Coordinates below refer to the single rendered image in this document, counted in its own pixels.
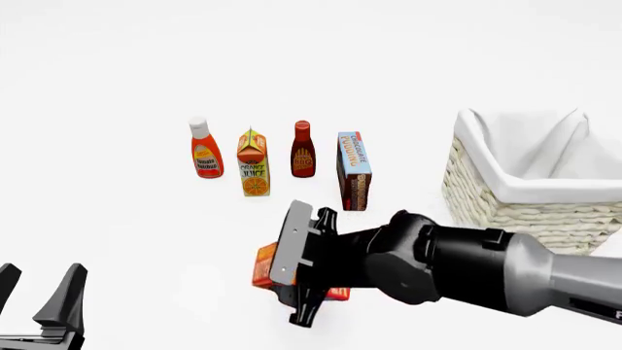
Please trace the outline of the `chocolate pudding box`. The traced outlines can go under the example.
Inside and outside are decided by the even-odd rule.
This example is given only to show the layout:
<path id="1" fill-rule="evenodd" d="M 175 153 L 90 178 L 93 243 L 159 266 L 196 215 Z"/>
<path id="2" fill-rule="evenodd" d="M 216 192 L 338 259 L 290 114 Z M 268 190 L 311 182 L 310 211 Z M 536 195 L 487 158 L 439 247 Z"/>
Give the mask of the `chocolate pudding box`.
<path id="1" fill-rule="evenodd" d="M 365 211 L 372 171 L 359 132 L 338 133 L 336 171 L 343 209 Z"/>

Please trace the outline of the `dark red BBQ sauce bottle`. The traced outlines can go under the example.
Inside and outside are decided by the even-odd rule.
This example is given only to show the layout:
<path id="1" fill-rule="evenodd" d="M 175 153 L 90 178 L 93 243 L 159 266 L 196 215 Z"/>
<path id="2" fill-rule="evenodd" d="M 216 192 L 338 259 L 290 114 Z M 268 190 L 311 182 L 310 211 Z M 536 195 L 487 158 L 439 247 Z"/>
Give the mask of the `dark red BBQ sauce bottle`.
<path id="1" fill-rule="evenodd" d="M 313 177 L 316 172 L 315 148 L 311 139 L 310 123 L 299 121 L 294 125 L 291 151 L 291 171 L 294 177 Z"/>

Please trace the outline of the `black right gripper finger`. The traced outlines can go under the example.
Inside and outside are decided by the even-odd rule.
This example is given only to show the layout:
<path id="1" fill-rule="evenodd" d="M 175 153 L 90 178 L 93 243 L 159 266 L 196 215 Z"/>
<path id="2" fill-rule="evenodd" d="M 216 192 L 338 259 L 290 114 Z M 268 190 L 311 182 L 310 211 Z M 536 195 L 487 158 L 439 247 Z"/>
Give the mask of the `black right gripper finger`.
<path id="1" fill-rule="evenodd" d="M 305 273 L 298 273 L 294 284 L 295 312 L 291 314 L 289 322 L 295 326 L 311 328 L 326 295 L 325 285 Z"/>
<path id="2" fill-rule="evenodd" d="M 318 210 L 318 220 L 314 225 L 315 229 L 321 232 L 321 235 L 337 235 L 337 212 L 328 207 Z"/>

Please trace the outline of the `red ketchup bottle white cap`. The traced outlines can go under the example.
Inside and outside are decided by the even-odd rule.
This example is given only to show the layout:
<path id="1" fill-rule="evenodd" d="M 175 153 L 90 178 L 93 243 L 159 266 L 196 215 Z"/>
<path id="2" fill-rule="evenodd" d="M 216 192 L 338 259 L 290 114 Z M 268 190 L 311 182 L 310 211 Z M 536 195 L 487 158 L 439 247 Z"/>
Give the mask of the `red ketchup bottle white cap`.
<path id="1" fill-rule="evenodd" d="M 214 179 L 224 174 L 224 162 L 208 123 L 203 117 L 189 120 L 191 132 L 191 155 L 196 174 L 205 179 Z"/>

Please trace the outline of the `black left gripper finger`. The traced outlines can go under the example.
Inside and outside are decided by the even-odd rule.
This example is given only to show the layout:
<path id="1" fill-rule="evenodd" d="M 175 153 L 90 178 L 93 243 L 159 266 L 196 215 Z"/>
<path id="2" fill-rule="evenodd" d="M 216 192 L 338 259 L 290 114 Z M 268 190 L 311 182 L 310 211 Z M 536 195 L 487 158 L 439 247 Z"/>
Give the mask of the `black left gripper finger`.
<path id="1" fill-rule="evenodd" d="M 21 270 L 14 264 L 5 263 L 0 267 L 0 314 L 2 314 L 20 276 Z"/>
<path id="2" fill-rule="evenodd" d="M 85 332 L 83 301 L 87 270 L 79 263 L 72 264 L 46 304 L 33 320 L 43 334 L 54 332 Z"/>

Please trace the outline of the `white lined wicker basket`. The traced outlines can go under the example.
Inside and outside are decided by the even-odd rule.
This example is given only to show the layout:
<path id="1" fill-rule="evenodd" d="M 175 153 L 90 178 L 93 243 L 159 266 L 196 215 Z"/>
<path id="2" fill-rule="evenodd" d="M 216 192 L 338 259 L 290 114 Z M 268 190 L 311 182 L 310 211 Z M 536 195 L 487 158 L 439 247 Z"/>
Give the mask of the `white lined wicker basket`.
<path id="1" fill-rule="evenodd" d="M 578 108 L 462 110 L 442 194 L 456 224 L 588 255 L 622 230 L 622 132 Z"/>

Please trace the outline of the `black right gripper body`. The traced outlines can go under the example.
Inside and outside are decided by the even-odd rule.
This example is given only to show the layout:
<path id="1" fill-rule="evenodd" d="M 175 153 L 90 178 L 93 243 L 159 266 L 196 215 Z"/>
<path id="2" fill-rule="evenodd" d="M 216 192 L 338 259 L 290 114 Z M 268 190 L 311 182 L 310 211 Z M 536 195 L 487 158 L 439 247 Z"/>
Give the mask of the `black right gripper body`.
<path id="1" fill-rule="evenodd" d="M 287 226 L 273 244 L 270 263 L 270 291 L 284 305 L 299 305 L 312 296 L 327 301 L 344 301 L 345 288 L 328 288 L 330 254 L 323 244 L 326 229 Z"/>

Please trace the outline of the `orange red butter box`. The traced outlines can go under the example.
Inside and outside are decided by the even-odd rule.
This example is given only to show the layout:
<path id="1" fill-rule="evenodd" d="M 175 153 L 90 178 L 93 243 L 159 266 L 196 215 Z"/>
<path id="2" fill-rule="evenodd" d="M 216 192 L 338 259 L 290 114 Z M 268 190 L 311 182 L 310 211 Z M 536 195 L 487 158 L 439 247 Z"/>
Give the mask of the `orange red butter box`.
<path id="1" fill-rule="evenodd" d="M 296 306 L 294 287 L 277 285 L 269 279 L 269 269 L 272 265 L 276 253 L 277 243 L 273 242 L 258 249 L 252 285 L 256 288 L 263 288 L 277 294 L 280 302 L 288 306 Z M 350 288 L 330 288 L 326 295 L 326 300 L 346 301 L 350 299 Z"/>

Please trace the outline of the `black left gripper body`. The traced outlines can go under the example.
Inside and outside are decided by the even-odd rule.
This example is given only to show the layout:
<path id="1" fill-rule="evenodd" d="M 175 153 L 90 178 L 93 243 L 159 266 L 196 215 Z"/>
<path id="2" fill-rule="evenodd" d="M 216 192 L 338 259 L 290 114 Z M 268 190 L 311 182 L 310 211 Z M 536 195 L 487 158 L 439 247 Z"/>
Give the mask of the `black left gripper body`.
<path id="1" fill-rule="evenodd" d="M 0 350 L 81 350 L 83 326 L 43 326 L 41 334 L 0 335 Z"/>

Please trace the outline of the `orange juice carton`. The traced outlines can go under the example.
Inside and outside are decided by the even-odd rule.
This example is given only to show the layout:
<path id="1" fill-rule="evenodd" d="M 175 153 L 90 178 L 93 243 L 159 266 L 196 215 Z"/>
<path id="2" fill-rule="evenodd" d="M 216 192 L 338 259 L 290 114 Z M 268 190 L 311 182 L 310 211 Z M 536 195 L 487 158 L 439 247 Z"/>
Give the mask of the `orange juice carton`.
<path id="1" fill-rule="evenodd" d="M 270 171 L 266 138 L 249 128 L 239 138 L 236 156 L 243 194 L 268 196 Z"/>

